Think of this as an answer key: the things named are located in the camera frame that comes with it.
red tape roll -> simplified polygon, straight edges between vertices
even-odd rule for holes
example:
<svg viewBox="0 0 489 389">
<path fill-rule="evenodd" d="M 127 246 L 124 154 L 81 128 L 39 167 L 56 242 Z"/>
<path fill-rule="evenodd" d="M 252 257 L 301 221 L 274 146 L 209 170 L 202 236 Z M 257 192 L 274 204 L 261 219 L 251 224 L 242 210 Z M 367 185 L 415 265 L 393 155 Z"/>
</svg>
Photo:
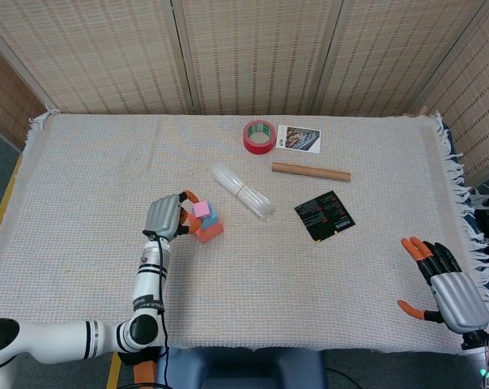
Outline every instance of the red tape roll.
<svg viewBox="0 0 489 389">
<path fill-rule="evenodd" d="M 264 143 L 255 143 L 250 139 L 250 135 L 262 132 L 268 135 L 269 139 Z M 254 120 L 248 123 L 243 129 L 244 148 L 253 154 L 266 154 L 271 151 L 277 141 L 277 131 L 275 127 L 266 120 Z"/>
</svg>

stacked blocks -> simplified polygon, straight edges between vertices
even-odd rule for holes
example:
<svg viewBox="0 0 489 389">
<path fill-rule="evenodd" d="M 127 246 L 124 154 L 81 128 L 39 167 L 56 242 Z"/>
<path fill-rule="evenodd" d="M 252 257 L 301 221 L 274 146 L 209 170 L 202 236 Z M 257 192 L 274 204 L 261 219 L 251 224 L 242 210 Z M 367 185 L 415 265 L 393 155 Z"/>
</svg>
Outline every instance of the stacked blocks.
<svg viewBox="0 0 489 389">
<path fill-rule="evenodd" d="M 193 214 L 202 218 L 202 226 L 196 231 L 196 236 L 201 243 L 206 243 L 223 232 L 223 224 L 219 221 L 218 214 L 211 203 L 207 201 L 195 203 Z"/>
</svg>

card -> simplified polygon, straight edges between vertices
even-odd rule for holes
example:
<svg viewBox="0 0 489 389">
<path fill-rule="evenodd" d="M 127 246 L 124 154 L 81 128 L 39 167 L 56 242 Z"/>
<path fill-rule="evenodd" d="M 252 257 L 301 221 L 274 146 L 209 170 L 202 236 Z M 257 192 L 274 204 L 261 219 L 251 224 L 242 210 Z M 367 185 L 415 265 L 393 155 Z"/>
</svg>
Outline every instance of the card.
<svg viewBox="0 0 489 389">
<path fill-rule="evenodd" d="M 295 211 L 316 243 L 355 225 L 333 191 L 295 207 Z"/>
<path fill-rule="evenodd" d="M 277 131 L 277 148 L 318 154 L 320 141 L 320 130 L 280 124 Z"/>
</svg>

woven tablecloth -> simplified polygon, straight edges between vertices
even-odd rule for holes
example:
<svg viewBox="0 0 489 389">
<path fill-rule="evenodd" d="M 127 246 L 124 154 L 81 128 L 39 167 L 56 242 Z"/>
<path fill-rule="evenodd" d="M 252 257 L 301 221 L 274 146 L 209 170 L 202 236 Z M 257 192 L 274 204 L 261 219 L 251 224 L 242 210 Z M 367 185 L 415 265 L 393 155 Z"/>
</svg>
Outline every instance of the woven tablecloth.
<svg viewBox="0 0 489 389">
<path fill-rule="evenodd" d="M 444 243 L 476 276 L 439 122 L 263 118 L 321 130 L 321 153 L 248 153 L 241 132 L 252 117 L 50 116 L 30 134 L 0 228 L 0 316 L 128 319 L 147 209 L 191 189 L 225 231 L 204 245 L 172 242 L 170 345 L 458 352 L 459 336 L 396 304 L 435 307 L 402 237 Z M 272 161 L 348 171 L 352 182 L 273 173 Z M 271 199 L 267 221 L 210 177 L 217 162 Z M 356 225 L 314 244 L 293 208 L 329 190 Z"/>
</svg>

blue block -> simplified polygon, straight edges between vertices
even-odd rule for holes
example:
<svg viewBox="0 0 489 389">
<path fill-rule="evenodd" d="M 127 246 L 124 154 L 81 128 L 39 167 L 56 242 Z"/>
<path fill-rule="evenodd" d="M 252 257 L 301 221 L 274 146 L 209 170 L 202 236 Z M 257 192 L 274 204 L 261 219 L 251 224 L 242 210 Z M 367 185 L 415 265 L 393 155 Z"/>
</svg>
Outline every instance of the blue block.
<svg viewBox="0 0 489 389">
<path fill-rule="evenodd" d="M 218 214 L 215 211 L 214 207 L 212 206 L 212 203 L 210 202 L 209 202 L 209 209 L 210 209 L 210 215 L 202 219 L 202 230 L 208 229 L 209 227 L 218 224 L 219 221 Z"/>
</svg>

